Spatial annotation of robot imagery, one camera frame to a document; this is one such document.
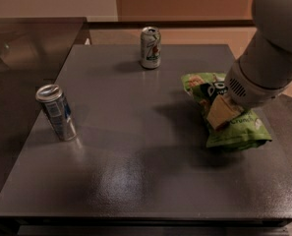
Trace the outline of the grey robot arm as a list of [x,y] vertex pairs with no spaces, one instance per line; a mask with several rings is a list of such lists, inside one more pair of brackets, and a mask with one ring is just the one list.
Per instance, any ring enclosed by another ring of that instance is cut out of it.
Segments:
[[292,0],[253,0],[257,31],[225,77],[206,120],[215,130],[244,111],[267,104],[292,82]]

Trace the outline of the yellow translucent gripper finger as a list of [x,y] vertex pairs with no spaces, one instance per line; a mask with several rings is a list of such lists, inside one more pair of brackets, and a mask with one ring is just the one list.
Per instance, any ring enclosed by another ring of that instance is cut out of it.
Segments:
[[218,130],[244,112],[244,108],[235,103],[227,94],[219,94],[213,101],[206,116],[207,122]]

